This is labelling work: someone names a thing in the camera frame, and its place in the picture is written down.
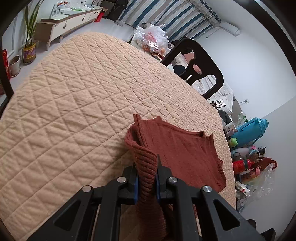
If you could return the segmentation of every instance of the white flower pot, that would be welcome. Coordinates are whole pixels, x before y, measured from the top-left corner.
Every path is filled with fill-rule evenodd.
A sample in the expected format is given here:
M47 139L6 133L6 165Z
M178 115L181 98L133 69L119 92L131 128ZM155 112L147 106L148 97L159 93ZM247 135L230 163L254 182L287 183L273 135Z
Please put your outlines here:
M16 76L20 72L20 56L17 55L9 61L9 69L11 77Z

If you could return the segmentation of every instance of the floor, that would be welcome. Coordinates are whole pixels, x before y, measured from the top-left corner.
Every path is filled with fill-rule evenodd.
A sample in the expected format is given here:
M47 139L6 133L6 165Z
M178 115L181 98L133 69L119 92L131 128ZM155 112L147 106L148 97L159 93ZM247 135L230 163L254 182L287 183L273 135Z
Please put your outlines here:
M123 41L126 41L126 42L130 41L130 39L132 38L132 36L134 34L134 28L132 28L131 26L128 26L128 25L119 26L119 25L116 25L113 21L111 21L109 19L102 18L99 23L89 23L89 24L75 30L74 32L66 35L63 38L62 43L64 41L70 39L74 35L89 32L89 31L109 34L109 35L112 35L112 36L114 36L116 38L122 39ZM57 38L57 39L55 39L54 41L51 42L49 50L46 51L46 43L40 42L39 47L36 49L37 57L36 57L35 61L32 62L31 64L28 64L28 65L25 65L25 64L21 63L21 65L20 65L20 67L21 67L20 73L16 77L11 78L10 84L11 84L13 90L15 91L22 84L24 79L29 75L31 70L47 54L49 54L52 50L54 50L60 44L61 43L59 43L59 39ZM6 98L5 94L0 96L0 104L2 104L2 102L5 100L5 98Z

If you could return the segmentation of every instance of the silver bolt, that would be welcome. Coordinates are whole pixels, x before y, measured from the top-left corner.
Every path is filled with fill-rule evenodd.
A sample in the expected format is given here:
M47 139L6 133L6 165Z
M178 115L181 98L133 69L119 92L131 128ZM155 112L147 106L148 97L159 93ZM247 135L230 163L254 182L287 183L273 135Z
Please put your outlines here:
M125 183L126 178L125 178L125 177L119 177L119 178L117 178L117 181L118 181L119 183Z
M211 192L212 191L212 188L210 186L204 186L202 188L205 192Z
M84 186L82 188L82 191L84 191L84 192L90 192L91 191L91 186L88 186L88 185Z
M170 183L176 183L176 182L178 181L178 179L177 179L176 177L169 177L169 178L168 178L168 181L169 181Z

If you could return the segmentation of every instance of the striped curtain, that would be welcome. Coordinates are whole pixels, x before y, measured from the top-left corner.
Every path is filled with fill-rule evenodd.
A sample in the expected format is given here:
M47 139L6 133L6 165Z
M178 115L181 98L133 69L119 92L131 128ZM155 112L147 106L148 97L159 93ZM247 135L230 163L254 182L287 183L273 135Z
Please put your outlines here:
M169 41L184 35L196 39L220 22L203 0L130 0L119 20L134 28L141 23L164 24Z

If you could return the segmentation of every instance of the beige quilt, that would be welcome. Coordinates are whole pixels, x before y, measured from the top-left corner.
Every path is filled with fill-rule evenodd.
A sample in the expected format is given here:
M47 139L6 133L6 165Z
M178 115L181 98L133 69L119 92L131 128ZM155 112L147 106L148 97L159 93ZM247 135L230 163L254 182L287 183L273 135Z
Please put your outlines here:
M216 109L147 53L86 33L34 68L0 121L0 217L16 240L27 240L84 185L106 185L133 163L124 136L134 113L213 133L227 180L220 194L235 206L232 161ZM120 239L135 240L134 208L123 212Z

